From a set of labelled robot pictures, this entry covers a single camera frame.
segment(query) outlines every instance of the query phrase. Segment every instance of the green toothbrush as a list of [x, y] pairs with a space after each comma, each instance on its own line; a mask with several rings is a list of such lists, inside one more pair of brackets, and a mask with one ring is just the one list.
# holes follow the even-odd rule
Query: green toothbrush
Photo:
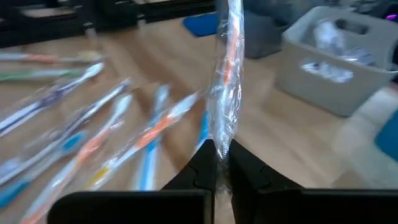
[[76, 78], [83, 73], [79, 69], [46, 69], [46, 70], [26, 70], [17, 72], [0, 72], [0, 81], [8, 80], [38, 80], [46, 78]]

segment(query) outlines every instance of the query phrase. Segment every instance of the storage basket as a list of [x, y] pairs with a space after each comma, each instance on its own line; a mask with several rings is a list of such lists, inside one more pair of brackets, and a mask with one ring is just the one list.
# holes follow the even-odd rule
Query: storage basket
[[[316, 48], [315, 23], [329, 19], [339, 24], [347, 49], [363, 47], [371, 53], [374, 66], [343, 60]], [[374, 17], [325, 6], [315, 7], [283, 33], [283, 64], [277, 86], [334, 114], [350, 116], [371, 95], [397, 75], [391, 71], [392, 54], [398, 41], [398, 25]], [[352, 72], [347, 82], [332, 82], [304, 69], [308, 61], [327, 63]]]

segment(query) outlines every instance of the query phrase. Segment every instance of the clear plastic packaging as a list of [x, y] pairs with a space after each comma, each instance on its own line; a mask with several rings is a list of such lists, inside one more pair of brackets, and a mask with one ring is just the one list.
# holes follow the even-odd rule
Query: clear plastic packaging
[[1, 116], [0, 137], [3, 137], [13, 129], [22, 125], [39, 112], [59, 102], [65, 95], [87, 81], [87, 79], [97, 75], [102, 71], [103, 67], [104, 65], [102, 62], [91, 65], [85, 70], [81, 77], [68, 83], [54, 85], [38, 98], [31, 98], [30, 100], [24, 100], [23, 103], [18, 103], [18, 108], [13, 111], [9, 110], [9, 113]]
[[79, 150], [78, 154], [47, 184], [42, 193], [31, 204], [20, 223], [37, 223], [50, 209], [51, 205], [61, 194], [62, 190], [74, 178], [87, 158], [98, 150], [109, 135], [120, 127], [121, 118], [129, 108], [131, 95], [120, 96], [113, 103], [113, 108], [108, 121], [99, 129]]
[[58, 78], [77, 78], [84, 73], [83, 69], [30, 69], [0, 72], [0, 82], [4, 81], [38, 81]]
[[59, 57], [56, 55], [0, 53], [0, 61], [39, 62], [39, 63], [96, 63], [103, 59], [100, 53], [94, 50], [79, 52], [73, 57]]
[[231, 203], [229, 184], [229, 144], [236, 133], [242, 95], [244, 59], [244, 18], [242, 0], [228, 0], [221, 8], [220, 30], [227, 26], [226, 48], [216, 49], [215, 73], [210, 90], [210, 132], [213, 135], [218, 158], [216, 198], [220, 206]]
[[66, 139], [57, 150], [32, 166], [22, 177], [11, 182], [0, 191], [0, 208], [8, 206], [38, 176], [44, 173], [61, 158], [76, 152], [84, 143], [87, 131], [80, 131]]
[[[318, 49], [339, 56], [344, 60], [369, 66], [374, 65], [372, 55], [364, 47], [347, 49], [344, 34], [335, 26], [332, 20], [322, 19], [318, 21], [313, 33]], [[303, 65], [303, 69], [334, 83], [345, 83], [354, 77], [352, 71], [325, 62], [310, 60]]]
[[97, 102], [74, 112], [73, 115], [67, 119], [67, 122], [64, 125], [48, 131], [39, 136], [35, 141], [32, 141], [32, 143], [26, 146], [29, 150], [22, 150], [22, 154], [6, 161], [2, 166], [0, 166], [2, 168], [0, 173], [4, 174], [0, 176], [0, 185], [26, 170], [28, 167], [45, 157], [48, 153], [59, 147], [59, 145], [69, 138], [71, 133], [73, 133], [80, 125], [87, 122], [108, 101], [126, 91], [129, 85], [130, 80], [124, 80]]
[[146, 147], [150, 142], [156, 139], [163, 130], [178, 122], [200, 97], [201, 95], [199, 92], [189, 95], [169, 109], [161, 112], [155, 118], [152, 118], [140, 134], [133, 135], [133, 137], [127, 141], [127, 144], [117, 150], [114, 155], [100, 165], [100, 168], [87, 180], [84, 186], [85, 190], [100, 189], [113, 177], [125, 162], [134, 157], [137, 151]]
[[[169, 97], [170, 86], [163, 85], [159, 87], [156, 93], [155, 105], [154, 105], [154, 118], [158, 118], [158, 115], [163, 111], [166, 99]], [[146, 154], [144, 156], [144, 162], [141, 167], [141, 174], [138, 186], [134, 183], [131, 184], [130, 190], [154, 190], [155, 187], [155, 170], [156, 170], [156, 157], [161, 136], [155, 138], [146, 147]]]

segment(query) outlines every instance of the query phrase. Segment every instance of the gray plastic bin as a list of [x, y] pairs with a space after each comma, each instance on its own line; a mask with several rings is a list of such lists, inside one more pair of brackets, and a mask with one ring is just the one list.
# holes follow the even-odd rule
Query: gray plastic bin
[[[364, 47], [372, 53], [375, 67], [324, 52], [315, 47], [313, 27], [316, 21], [329, 18], [367, 27], [365, 34], [341, 30], [348, 49]], [[283, 33], [282, 56], [276, 84], [282, 90], [318, 105], [334, 114], [350, 116], [371, 95], [397, 75], [392, 72], [392, 54], [398, 41], [398, 24], [335, 8], [315, 7]], [[352, 79], [335, 83], [303, 69], [308, 60], [325, 62], [349, 70]]]
[[[282, 33], [308, 10], [324, 4], [325, 0], [243, 0], [245, 57], [261, 58], [280, 51]], [[227, 1], [216, 0], [218, 12], [222, 7], [228, 7]], [[228, 19], [228, 14], [219, 16]], [[221, 40], [226, 42], [226, 35]]]

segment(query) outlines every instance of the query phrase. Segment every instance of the blue object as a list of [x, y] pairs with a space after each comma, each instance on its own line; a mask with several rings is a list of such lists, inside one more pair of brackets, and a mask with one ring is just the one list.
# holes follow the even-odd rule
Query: blue object
[[375, 143], [381, 151], [398, 161], [398, 111], [381, 129]]
[[[85, 136], [85, 131], [81, 131], [71, 136], [63, 143], [62, 150], [64, 152], [72, 151], [72, 149], [75, 149], [84, 141]], [[11, 203], [32, 182], [32, 180], [33, 178], [30, 176], [22, 177], [0, 192], [0, 208], [4, 208]]]
[[28, 179], [22, 178], [3, 190], [0, 194], [0, 208], [4, 208], [12, 202], [29, 184]]
[[139, 185], [140, 190], [145, 190], [146, 185], [147, 185], [147, 177], [149, 175], [149, 166], [150, 166], [150, 158], [151, 154], [155, 153], [155, 149], [160, 141], [160, 138], [155, 138], [153, 141], [151, 141], [148, 146], [146, 147], [147, 149], [147, 157], [144, 160], [144, 171], [143, 171], [143, 177], [141, 179], [141, 183]]
[[74, 149], [75, 146], [83, 142], [84, 138], [86, 138], [86, 133], [84, 131], [76, 133], [75, 135], [65, 140], [65, 142], [62, 145], [62, 150], [64, 152], [68, 152], [69, 150]]
[[208, 111], [206, 110], [205, 114], [201, 119], [201, 132], [200, 132], [200, 137], [198, 139], [198, 144], [204, 142], [208, 136], [209, 136]]
[[216, 13], [186, 17], [182, 24], [196, 37], [217, 33], [218, 16]]

